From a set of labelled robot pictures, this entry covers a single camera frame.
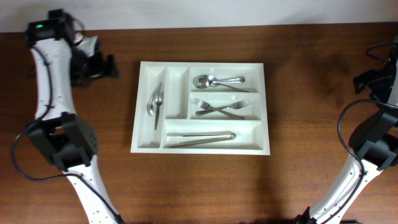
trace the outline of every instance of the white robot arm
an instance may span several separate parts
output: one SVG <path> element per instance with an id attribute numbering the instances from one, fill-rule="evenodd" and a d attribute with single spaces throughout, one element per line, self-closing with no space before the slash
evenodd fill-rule
<path id="1" fill-rule="evenodd" d="M 359 100 L 348 105 L 339 119 L 338 135 L 347 150 L 340 133 L 340 124 L 348 108 L 356 103 L 375 103 L 381 109 L 362 122 L 351 135 L 348 156 L 343 170 L 328 192 L 312 208 L 295 219 L 295 224 L 338 224 L 359 193 L 389 166 L 398 164 L 398 139 L 387 132 L 398 122 L 398 39 L 382 45 L 392 45 L 389 60 L 379 71 L 370 70 L 354 79 L 356 93 L 372 90 L 373 100 Z"/>
<path id="2" fill-rule="evenodd" d="M 76 33 L 73 18 L 62 10 L 50 11 L 46 21 L 30 23 L 27 37 L 39 92 L 36 125 L 27 130 L 28 137 L 72 183 L 90 223 L 124 223 L 98 170 L 95 133 L 77 116 L 71 91 L 71 84 L 118 77 L 112 56 L 104 62 L 97 37 Z"/>

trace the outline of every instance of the fork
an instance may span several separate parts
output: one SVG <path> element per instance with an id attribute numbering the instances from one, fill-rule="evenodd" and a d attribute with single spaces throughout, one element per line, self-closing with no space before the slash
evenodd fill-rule
<path id="1" fill-rule="evenodd" d="M 194 98 L 192 100 L 192 102 L 193 102 L 194 105 L 197 105 L 198 107 L 200 107 L 200 108 L 202 108 L 204 110 L 215 110 L 215 111 L 218 111 L 218 112 L 220 112 L 222 114 L 225 114 L 226 116 L 229 116 L 230 118 L 233 118 L 233 119 L 244 119 L 244 117 L 241 117 L 241 116 L 238 116 L 238 115 L 235 115 L 235 114 L 231 114 L 229 112 L 220 110 L 218 108 L 214 108 L 210 104 L 204 102 L 203 100 L 199 100 L 198 98 Z"/>
<path id="2" fill-rule="evenodd" d="M 242 101 L 239 101 L 239 102 L 231 103 L 230 105 L 220 106 L 220 107 L 217 107 L 217 109 L 223 110 L 223 109 L 226 109 L 226 108 L 231 108 L 231 109 L 234 109 L 234 110 L 238 110 L 238 109 L 241 109 L 241 108 L 243 108 L 243 107 L 245 107 L 245 106 L 247 106 L 249 104 L 250 104 L 250 100 L 247 99 L 247 100 L 242 100 Z M 205 114 L 209 114 L 209 113 L 212 113 L 214 111 L 215 111 L 214 109 L 212 109 L 212 110 L 203 110 L 203 111 L 197 111 L 195 114 L 197 116 L 203 116 Z"/>

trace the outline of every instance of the spoon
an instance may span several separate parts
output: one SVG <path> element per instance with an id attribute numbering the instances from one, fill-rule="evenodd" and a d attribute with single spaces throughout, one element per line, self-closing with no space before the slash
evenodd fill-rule
<path id="1" fill-rule="evenodd" d="M 154 105 L 152 104 L 155 100 L 155 96 L 157 93 L 160 92 L 160 86 L 162 85 L 162 82 L 159 82 L 157 87 L 154 89 L 154 92 L 151 94 L 148 104 L 147 104 L 147 112 L 149 116 L 154 115 Z"/>
<path id="2" fill-rule="evenodd" d="M 227 86 L 228 88 L 232 88 L 234 90 L 249 92 L 246 90 L 241 90 L 239 88 L 235 88 L 235 87 L 224 84 L 224 83 L 242 83 L 242 82 L 244 82 L 244 77 L 218 80 L 213 75 L 199 75 L 199 76 L 193 78 L 193 85 L 199 89 L 208 88 L 209 86 L 217 87 L 219 85 L 223 85 L 223 86 Z"/>
<path id="3" fill-rule="evenodd" d="M 159 121 L 159 108 L 160 108 L 160 106 L 163 103 L 163 93 L 156 94 L 154 101 L 155 101 L 155 104 L 157 105 L 156 115 L 155 115 L 155 130 L 156 130 L 157 129 L 157 122 Z"/>

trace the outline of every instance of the black cable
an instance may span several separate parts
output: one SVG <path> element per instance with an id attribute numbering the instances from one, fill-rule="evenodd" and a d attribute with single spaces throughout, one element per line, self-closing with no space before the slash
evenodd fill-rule
<path id="1" fill-rule="evenodd" d="M 53 86 L 52 86 L 52 75 L 51 75 L 51 70 L 50 70 L 50 64 L 48 63 L 47 59 L 45 58 L 44 54 L 41 52 L 40 49 L 38 49 L 35 46 L 33 46 L 33 49 L 40 55 L 40 57 L 42 58 L 42 60 L 44 62 L 44 65 L 45 65 L 45 67 L 47 69 L 48 78 L 49 78 L 50 98 L 49 98 L 49 104 L 46 105 L 47 108 L 46 108 L 45 112 L 43 113 L 43 115 L 38 117 L 32 124 L 28 125 L 28 127 L 25 128 L 25 130 L 23 130 L 20 134 L 18 134 L 18 136 L 15 138 L 14 142 L 12 143 L 12 146 L 11 146 L 11 161 L 12 161 L 12 164 L 14 165 L 14 168 L 18 171 L 18 173 L 20 173 L 21 176 L 25 177 L 26 179 L 32 180 L 32 181 L 46 181 L 46 180 L 55 180 L 55 179 L 59 179 L 59 178 L 62 178 L 62 177 L 76 177 L 77 179 L 82 181 L 83 184 L 85 184 L 105 204 L 105 206 L 109 209 L 109 211 L 115 217 L 115 220 L 121 220 L 121 216 L 113 211 L 113 209 L 107 203 L 107 201 L 90 184 L 88 184 L 87 181 L 85 181 L 83 179 L 82 175 L 78 175 L 78 174 L 60 174 L 60 175 L 55 175 L 55 176 L 51 176 L 51 177 L 36 178 L 36 177 L 32 177 L 32 176 L 26 174 L 18 166 L 18 163 L 16 161 L 16 147 L 18 145 L 19 140 L 21 139 L 21 137 L 26 135 L 30 131 L 30 129 L 34 128 L 36 125 L 38 125 L 38 124 L 40 124 L 42 122 L 43 118 L 51 110 L 51 108 L 52 108 L 51 105 L 53 103 Z"/>
<path id="2" fill-rule="evenodd" d="M 378 82 L 378 81 L 381 81 L 381 80 L 386 80 L 386 79 L 389 79 L 389 78 L 395 78 L 395 76 L 387 76 L 387 77 L 377 78 L 376 80 L 372 80 L 370 82 L 367 82 L 367 83 L 363 84 L 361 86 L 361 88 L 359 88 L 359 91 L 364 90 L 366 87 L 369 88 L 369 85 L 372 84 L 372 83 L 375 83 L 375 82 Z"/>
<path id="3" fill-rule="evenodd" d="M 323 223 L 321 224 L 326 224 L 328 221 L 330 221 L 333 217 L 335 217 L 339 212 L 342 211 L 342 209 L 344 209 L 344 207 L 348 204 L 348 202 L 354 197 L 355 192 L 358 190 L 359 186 L 361 185 L 364 176 L 366 175 L 366 170 L 365 167 L 361 161 L 360 158 L 358 158 L 358 156 L 348 147 L 347 143 L 345 143 L 343 136 L 341 135 L 341 123 L 343 121 L 344 115 L 346 114 L 346 112 L 348 111 L 348 109 L 350 109 L 352 106 L 358 104 L 358 103 L 375 103 L 377 105 L 381 105 L 390 109 L 394 109 L 394 110 L 398 110 L 398 106 L 394 106 L 394 105 L 390 105 L 387 103 L 383 103 L 380 101 L 376 101 L 376 100 L 357 100 L 354 101 L 352 103 L 350 103 L 349 105 L 347 105 L 343 111 L 340 114 L 340 117 L 338 118 L 338 123 L 337 123 L 337 135 L 338 138 L 341 142 L 341 144 L 344 146 L 344 148 L 348 151 L 348 153 L 350 153 L 355 160 L 357 160 L 361 166 L 361 175 L 359 176 L 359 180 L 358 183 L 356 184 L 355 188 L 353 189 L 353 191 L 351 192 L 351 194 L 348 196 L 348 198 L 345 200 L 345 202 L 340 206 L 340 208 L 334 213 L 332 214 L 328 219 L 326 219 Z"/>
<path id="4" fill-rule="evenodd" d="M 366 56 L 371 57 L 371 58 L 376 59 L 376 60 L 379 60 L 379 61 L 381 61 L 382 63 L 385 64 L 385 63 L 387 63 L 385 60 L 383 60 L 383 59 L 381 59 L 381 58 L 379 58 L 379 57 L 377 57 L 375 55 L 369 54 L 369 51 L 371 51 L 373 49 L 376 49 L 376 48 L 379 48 L 379 47 L 387 46 L 387 45 L 398 45 L 398 43 L 395 43 L 395 42 L 380 43 L 380 44 L 377 44 L 375 46 L 372 46 L 372 47 L 368 48 L 366 50 L 365 54 L 366 54 Z"/>
<path id="5" fill-rule="evenodd" d="M 74 44 L 75 46 L 79 46 L 79 44 L 81 44 L 86 37 L 86 27 L 79 19 L 73 18 L 73 20 L 80 26 L 80 32 L 83 36 L 78 42 L 76 42 Z"/>

